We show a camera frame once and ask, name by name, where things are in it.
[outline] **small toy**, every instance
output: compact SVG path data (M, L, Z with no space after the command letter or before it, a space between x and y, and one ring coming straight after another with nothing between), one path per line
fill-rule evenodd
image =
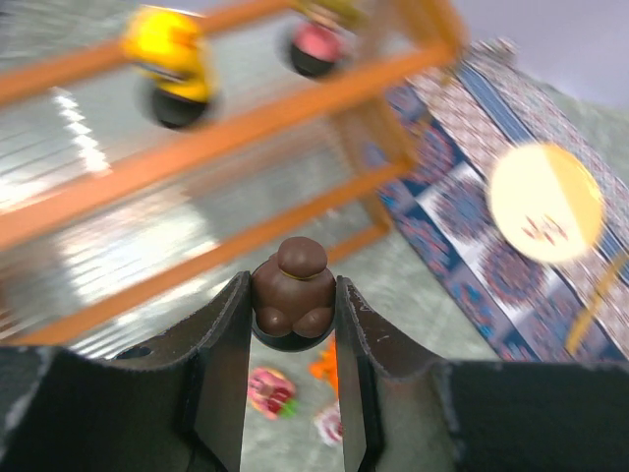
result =
M343 424L338 401L316 415L314 425L325 444L335 446L343 443Z
M320 381L327 381L338 399L338 372L336 366L336 340L331 339L329 346L321 353L321 359L310 365L311 376Z
M285 240L252 275L252 290L256 326L263 333L309 340L331 331L336 281L318 242L302 236Z
M165 8L143 7L132 19L122 46L151 81L151 114L161 125L181 129L201 118L216 95L216 86L213 71L203 64L207 51L193 18Z
M247 397L269 420L295 413L295 386L279 372L258 367L249 375Z
M290 62L298 74L318 78L329 74L346 57L344 30L352 30L361 18L355 0L297 0L295 9L308 22L295 32Z

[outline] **pink object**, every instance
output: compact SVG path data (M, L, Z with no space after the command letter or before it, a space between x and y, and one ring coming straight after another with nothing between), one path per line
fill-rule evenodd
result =
M316 23L302 25L295 34L294 42L300 51L320 61L337 62L343 58L343 36Z
M343 425L338 401L319 413L314 418L314 425L325 444L335 446L343 443Z
M293 383L274 369L258 367L249 375L247 398L269 420L292 415L294 397Z

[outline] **chocolate figurine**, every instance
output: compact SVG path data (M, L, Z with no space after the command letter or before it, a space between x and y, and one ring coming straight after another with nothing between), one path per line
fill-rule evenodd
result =
M289 338L292 345L301 338L308 347L331 331L336 281L318 242L301 236L285 240L254 272L252 288L255 331Z

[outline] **gray floor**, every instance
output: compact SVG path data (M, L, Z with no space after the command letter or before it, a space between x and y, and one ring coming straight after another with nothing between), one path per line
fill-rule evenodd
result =
M110 2L116 15L128 11L128 5ZM34 15L23 15L21 22L35 21ZM61 17L59 22L73 21ZM256 106L281 91L309 86L277 59L274 41L291 21L280 18L214 43L214 60L225 85L223 115ZM100 35L118 27L111 22L99 30ZM89 40L90 34L75 37L71 45ZM32 38L21 41L25 50L5 54L5 67L50 53L36 49ZM137 76L122 70L0 111L0 205L15 205L99 165L170 139L172 133L152 125L138 111L138 86ZM549 93L627 181L629 159L623 144L629 134L629 114L577 103L552 90ZM203 178L219 170L210 166L194 177L170 182L115 210L2 255L5 298L13 316L10 324L4 325L4 335L73 313L329 188L346 175L325 122L293 130L230 159L247 165L249 159L272 153L287 140L294 140L295 155L284 165L238 185L200 191L206 188ZM367 221L359 206L347 206L298 232L332 245L365 227ZM236 270L255 268L276 246L274 242L204 274L89 333L73 347L87 356L110 357L161 332L206 303ZM391 234L333 270L351 277L374 308L436 353L450 358L494 357L399 234ZM300 407L295 418L274 423L248 409L244 472L343 470L340 450L322 445L311 423L312 416L332 400L331 390L308 375L307 365L316 356L317 352L277 353L254 340L251 366L268 365L285 372L299 389Z

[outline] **round yellow object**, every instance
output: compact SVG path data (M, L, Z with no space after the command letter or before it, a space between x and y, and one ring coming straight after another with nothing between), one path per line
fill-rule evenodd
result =
M505 239L544 264L578 259L602 233L604 204L592 174L557 145L515 147L489 179L489 210Z

